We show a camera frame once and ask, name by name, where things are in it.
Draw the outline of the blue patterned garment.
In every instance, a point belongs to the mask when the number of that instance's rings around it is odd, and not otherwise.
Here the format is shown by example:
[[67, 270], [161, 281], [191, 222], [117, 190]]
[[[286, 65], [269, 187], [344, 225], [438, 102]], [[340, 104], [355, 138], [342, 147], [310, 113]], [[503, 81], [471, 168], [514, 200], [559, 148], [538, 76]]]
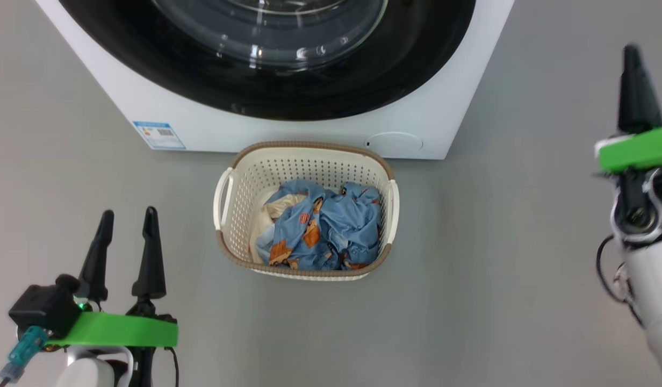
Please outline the blue patterned garment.
[[264, 248], [265, 266], [356, 270], [375, 262], [382, 228], [378, 189], [346, 183], [333, 191], [294, 180], [282, 184], [264, 205], [289, 194], [306, 198], [275, 220], [269, 244], [264, 245], [264, 235], [257, 241]]

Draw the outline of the cream perforated laundry basket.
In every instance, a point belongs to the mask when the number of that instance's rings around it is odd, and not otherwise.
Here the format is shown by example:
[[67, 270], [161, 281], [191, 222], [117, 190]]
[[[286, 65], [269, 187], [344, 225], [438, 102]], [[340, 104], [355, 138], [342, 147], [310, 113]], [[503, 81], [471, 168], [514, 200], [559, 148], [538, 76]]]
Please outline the cream perforated laundry basket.
[[[378, 189], [382, 230], [378, 258], [366, 268], [348, 272], [294, 270], [255, 262], [248, 246], [255, 209], [287, 181], [302, 179], [338, 190], [343, 183]], [[400, 193], [390, 165], [367, 149], [333, 143], [269, 141], [239, 152], [218, 179], [213, 196], [213, 223], [221, 251], [231, 262], [259, 274], [292, 280], [345, 282], [368, 276], [392, 249], [400, 215]]]

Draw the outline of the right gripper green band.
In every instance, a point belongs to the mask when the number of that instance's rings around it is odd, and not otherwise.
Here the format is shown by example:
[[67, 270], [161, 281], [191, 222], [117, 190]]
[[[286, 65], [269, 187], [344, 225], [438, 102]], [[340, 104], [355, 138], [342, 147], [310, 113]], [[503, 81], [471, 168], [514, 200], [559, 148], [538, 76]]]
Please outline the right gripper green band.
[[609, 223], [628, 248], [662, 241], [662, 112], [636, 44], [623, 49], [617, 127], [594, 145], [600, 173], [614, 183]]

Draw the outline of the round white filter cover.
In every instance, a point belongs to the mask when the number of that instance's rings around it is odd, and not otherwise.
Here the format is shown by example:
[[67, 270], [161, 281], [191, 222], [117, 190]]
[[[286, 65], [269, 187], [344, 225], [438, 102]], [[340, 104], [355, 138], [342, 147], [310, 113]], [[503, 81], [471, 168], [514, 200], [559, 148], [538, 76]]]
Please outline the round white filter cover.
[[423, 147], [416, 135], [404, 132], [383, 132], [371, 135], [363, 146], [382, 157], [391, 159], [419, 159]]

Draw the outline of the cream garment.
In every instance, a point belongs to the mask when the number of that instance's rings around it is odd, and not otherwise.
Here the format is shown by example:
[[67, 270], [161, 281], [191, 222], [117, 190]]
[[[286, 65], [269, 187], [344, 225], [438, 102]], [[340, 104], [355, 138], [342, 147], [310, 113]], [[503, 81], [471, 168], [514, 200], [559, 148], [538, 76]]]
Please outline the cream garment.
[[282, 198], [273, 200], [271, 203], [266, 203], [265, 205], [260, 206], [255, 211], [253, 223], [250, 228], [248, 244], [248, 250], [253, 262], [257, 264], [265, 263], [262, 259], [264, 257], [264, 248], [259, 248], [257, 244], [260, 237], [264, 235], [264, 237], [261, 238], [264, 241], [264, 245], [269, 244], [273, 238], [275, 220], [277, 220], [287, 208], [301, 203], [305, 198], [306, 195], [300, 194], [285, 195]]

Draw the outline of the white front-load washing machine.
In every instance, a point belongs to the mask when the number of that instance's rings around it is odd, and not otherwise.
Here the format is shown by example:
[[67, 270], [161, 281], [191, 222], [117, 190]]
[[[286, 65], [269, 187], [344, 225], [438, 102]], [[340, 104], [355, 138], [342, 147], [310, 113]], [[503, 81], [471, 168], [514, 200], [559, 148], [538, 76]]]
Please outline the white front-load washing machine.
[[230, 153], [404, 132], [434, 160], [515, 2], [35, 1], [138, 134], [167, 123], [184, 151]]

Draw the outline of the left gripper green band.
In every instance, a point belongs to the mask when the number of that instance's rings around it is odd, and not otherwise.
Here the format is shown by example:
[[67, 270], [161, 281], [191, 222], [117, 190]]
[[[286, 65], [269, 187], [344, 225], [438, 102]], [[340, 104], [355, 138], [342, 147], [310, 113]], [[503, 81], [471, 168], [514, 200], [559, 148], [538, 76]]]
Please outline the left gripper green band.
[[[107, 249], [114, 233], [114, 211], [103, 212], [81, 268], [77, 296], [93, 302], [106, 301]], [[157, 209], [145, 211], [142, 228], [145, 241], [139, 277], [132, 296], [161, 299], [167, 294]], [[153, 360], [157, 349], [168, 350], [174, 361], [179, 387], [178, 321], [170, 314], [154, 313], [151, 302], [134, 305], [128, 314], [85, 311], [63, 340], [53, 346], [67, 353], [67, 366], [55, 387], [154, 387]]]

